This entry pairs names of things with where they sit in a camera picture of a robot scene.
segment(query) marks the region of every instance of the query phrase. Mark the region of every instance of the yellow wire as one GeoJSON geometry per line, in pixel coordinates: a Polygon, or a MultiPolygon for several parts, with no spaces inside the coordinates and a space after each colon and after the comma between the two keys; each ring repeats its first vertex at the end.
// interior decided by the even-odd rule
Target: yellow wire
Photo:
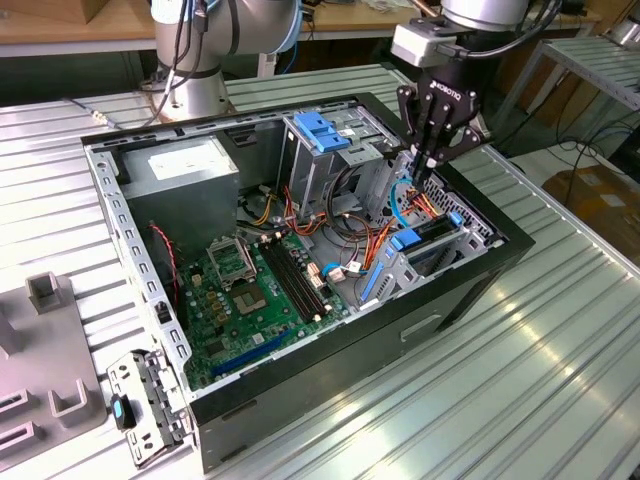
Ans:
{"type": "Polygon", "coordinates": [[[264,213],[262,214],[262,216],[258,220],[253,222],[254,225],[260,226],[260,225],[262,225],[263,223],[265,223],[269,219],[269,213],[271,212],[271,201],[272,200],[273,200],[273,195],[269,195],[269,197],[267,199],[267,206],[264,209],[264,213]]]}

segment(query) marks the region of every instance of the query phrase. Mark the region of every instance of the metal table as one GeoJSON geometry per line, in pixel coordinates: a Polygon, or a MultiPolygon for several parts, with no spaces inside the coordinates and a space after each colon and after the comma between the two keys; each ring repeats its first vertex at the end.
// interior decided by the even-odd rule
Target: metal table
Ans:
{"type": "Polygon", "coordinates": [[[601,118],[601,114],[607,112],[614,101],[626,105],[631,110],[640,109],[640,93],[637,88],[640,78],[640,52],[629,52],[602,37],[543,40],[534,50],[496,114],[494,128],[497,131],[501,131],[505,126],[509,113],[544,57],[557,62],[559,68],[542,86],[538,96],[529,106],[529,111],[546,99],[567,70],[612,97],[603,105],[596,118],[601,118]]]}
{"type": "MultiPolygon", "coordinates": [[[[371,91],[397,112],[404,79],[380,66],[229,83],[239,110],[371,91]]],[[[85,99],[125,125],[135,94],[85,99]]],[[[78,137],[103,130],[54,102],[0,109],[0,288],[71,276],[105,397],[106,367],[147,336],[78,137]]],[[[465,318],[215,471],[216,478],[626,478],[640,463],[640,276],[491,148],[455,166],[535,240],[465,318]]],[[[110,417],[3,473],[200,478],[183,446],[137,472],[110,417]]]]}

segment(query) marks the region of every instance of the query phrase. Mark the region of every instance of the robotic arm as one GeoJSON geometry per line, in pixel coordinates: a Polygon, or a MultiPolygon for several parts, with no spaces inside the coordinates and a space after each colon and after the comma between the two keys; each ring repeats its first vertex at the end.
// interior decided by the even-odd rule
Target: robotic arm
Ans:
{"type": "Polygon", "coordinates": [[[221,58],[288,50],[302,23],[300,0],[153,0],[151,15],[164,82],[148,91],[171,120],[226,112],[221,58]]]}
{"type": "MultiPolygon", "coordinates": [[[[411,1],[426,15],[434,13],[423,0],[411,1]]],[[[423,69],[417,86],[397,90],[419,191],[434,168],[489,140],[479,112],[500,56],[544,30],[561,3],[546,0],[534,24],[515,40],[512,30],[528,13],[528,0],[442,0],[441,16],[396,28],[391,52],[423,69]]]]}

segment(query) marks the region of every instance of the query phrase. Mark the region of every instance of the blue expansion slot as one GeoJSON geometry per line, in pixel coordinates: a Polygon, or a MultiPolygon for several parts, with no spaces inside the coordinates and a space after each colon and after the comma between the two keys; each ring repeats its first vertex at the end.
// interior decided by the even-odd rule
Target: blue expansion slot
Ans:
{"type": "Polygon", "coordinates": [[[249,363],[251,360],[255,360],[256,358],[261,357],[262,355],[273,352],[280,345],[282,345],[282,342],[290,333],[291,330],[287,330],[286,332],[278,335],[276,338],[269,340],[264,345],[260,345],[259,347],[256,347],[253,350],[249,350],[248,352],[245,352],[236,358],[232,358],[231,360],[213,367],[211,369],[211,376],[215,378],[218,375],[222,375],[223,373],[235,370],[236,368],[241,367],[245,363],[249,363]]]}

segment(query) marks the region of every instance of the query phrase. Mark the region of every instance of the motherboard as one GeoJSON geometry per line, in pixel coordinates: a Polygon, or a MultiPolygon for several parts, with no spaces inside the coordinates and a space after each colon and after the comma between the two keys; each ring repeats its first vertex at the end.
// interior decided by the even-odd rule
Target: motherboard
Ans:
{"type": "Polygon", "coordinates": [[[295,234],[264,244],[242,242],[227,241],[180,268],[183,328],[193,352],[185,372],[192,390],[349,315],[331,287],[318,283],[315,264],[295,234]],[[246,265],[255,269],[254,277],[228,283],[234,272],[251,270],[246,265]]]}

